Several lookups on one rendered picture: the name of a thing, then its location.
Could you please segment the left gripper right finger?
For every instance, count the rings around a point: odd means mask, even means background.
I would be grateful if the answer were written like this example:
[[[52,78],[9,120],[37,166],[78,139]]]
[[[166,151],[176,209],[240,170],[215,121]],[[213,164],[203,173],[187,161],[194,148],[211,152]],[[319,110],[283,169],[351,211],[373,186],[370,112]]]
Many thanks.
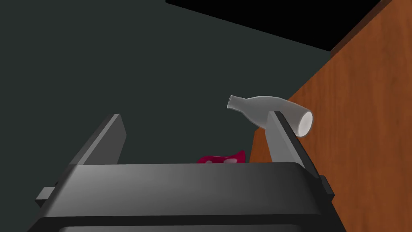
[[[270,111],[266,123],[266,140],[272,162],[294,162],[319,178],[312,160],[281,112]]]

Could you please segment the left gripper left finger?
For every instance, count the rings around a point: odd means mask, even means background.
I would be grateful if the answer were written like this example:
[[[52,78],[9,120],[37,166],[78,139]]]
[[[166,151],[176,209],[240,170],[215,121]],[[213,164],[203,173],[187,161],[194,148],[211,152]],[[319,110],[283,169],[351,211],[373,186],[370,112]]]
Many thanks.
[[[120,114],[110,114],[89,137],[70,165],[113,165],[117,164],[126,131]]]

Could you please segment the white bottle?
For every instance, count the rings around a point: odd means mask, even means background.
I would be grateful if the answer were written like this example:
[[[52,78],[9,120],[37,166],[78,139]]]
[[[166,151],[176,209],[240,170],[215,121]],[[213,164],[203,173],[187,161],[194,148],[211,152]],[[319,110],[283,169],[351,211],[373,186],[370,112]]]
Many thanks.
[[[294,102],[273,96],[229,97],[228,109],[242,113],[256,126],[265,129],[269,112],[281,112],[297,137],[306,136],[313,125],[313,113]]]

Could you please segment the red white-spotted object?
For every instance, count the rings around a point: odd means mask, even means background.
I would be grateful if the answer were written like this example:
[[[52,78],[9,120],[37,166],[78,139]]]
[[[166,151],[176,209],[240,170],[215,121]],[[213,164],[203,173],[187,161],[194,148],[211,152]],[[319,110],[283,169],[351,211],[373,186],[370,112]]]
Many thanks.
[[[197,161],[197,164],[216,164],[216,163],[245,163],[246,155],[242,150],[231,156],[204,156]]]

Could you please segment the brown wooden table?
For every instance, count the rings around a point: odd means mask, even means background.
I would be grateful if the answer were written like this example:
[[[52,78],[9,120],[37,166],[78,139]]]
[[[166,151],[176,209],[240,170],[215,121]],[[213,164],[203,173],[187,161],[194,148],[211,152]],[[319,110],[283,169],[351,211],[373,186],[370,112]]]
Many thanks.
[[[412,232],[412,0],[390,0],[291,98],[347,232]]]

